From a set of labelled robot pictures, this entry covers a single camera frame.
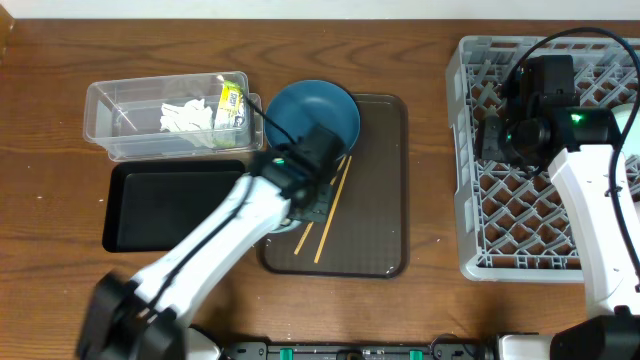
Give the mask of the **light blue bowl with rice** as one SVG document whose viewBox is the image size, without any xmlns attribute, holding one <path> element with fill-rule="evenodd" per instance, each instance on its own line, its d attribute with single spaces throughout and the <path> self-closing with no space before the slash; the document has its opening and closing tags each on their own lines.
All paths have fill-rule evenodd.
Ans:
<svg viewBox="0 0 640 360">
<path fill-rule="evenodd" d="M 280 223 L 276 228 L 270 231 L 271 234 L 285 233 L 292 230 L 295 230 L 301 224 L 298 220 L 287 220 L 286 222 Z"/>
</svg>

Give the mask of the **white tissue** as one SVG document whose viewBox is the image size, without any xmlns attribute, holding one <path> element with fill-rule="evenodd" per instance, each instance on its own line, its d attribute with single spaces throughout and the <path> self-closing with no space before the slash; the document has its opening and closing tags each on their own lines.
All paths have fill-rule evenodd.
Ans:
<svg viewBox="0 0 640 360">
<path fill-rule="evenodd" d="M 160 131 L 179 133 L 196 147 L 213 148 L 213 110 L 204 99 L 193 99 L 183 106 L 163 103 Z"/>
</svg>

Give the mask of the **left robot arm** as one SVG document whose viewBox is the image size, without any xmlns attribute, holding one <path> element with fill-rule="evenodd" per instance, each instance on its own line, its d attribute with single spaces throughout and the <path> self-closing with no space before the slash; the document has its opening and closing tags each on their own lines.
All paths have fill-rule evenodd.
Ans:
<svg viewBox="0 0 640 360">
<path fill-rule="evenodd" d="M 128 281 L 108 273 L 96 284 L 76 358 L 220 359 L 220 347 L 193 328 L 195 314 L 256 242 L 313 207 L 343 148 L 335 132 L 316 123 L 256 155 L 222 203 L 170 252 Z"/>
</svg>

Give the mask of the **yellow green wrapper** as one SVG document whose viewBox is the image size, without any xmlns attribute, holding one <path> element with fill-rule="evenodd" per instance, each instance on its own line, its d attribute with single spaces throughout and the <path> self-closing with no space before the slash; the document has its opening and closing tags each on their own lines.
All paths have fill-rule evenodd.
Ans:
<svg viewBox="0 0 640 360">
<path fill-rule="evenodd" d="M 245 96 L 238 84 L 224 82 L 213 129 L 217 148 L 243 147 L 248 143 Z"/>
</svg>

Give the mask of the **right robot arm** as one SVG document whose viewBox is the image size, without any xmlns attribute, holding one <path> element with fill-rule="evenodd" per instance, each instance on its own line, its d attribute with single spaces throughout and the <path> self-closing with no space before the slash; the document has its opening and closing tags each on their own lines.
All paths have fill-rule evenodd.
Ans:
<svg viewBox="0 0 640 360">
<path fill-rule="evenodd" d="M 487 112 L 476 136 L 482 160 L 546 170 L 569 218 L 584 277 L 586 321 L 554 335 L 506 334 L 495 359 L 636 359 L 639 356 L 639 220 L 621 150 L 633 120 L 583 107 L 569 55 L 527 51 L 502 87 L 503 116 Z"/>
</svg>

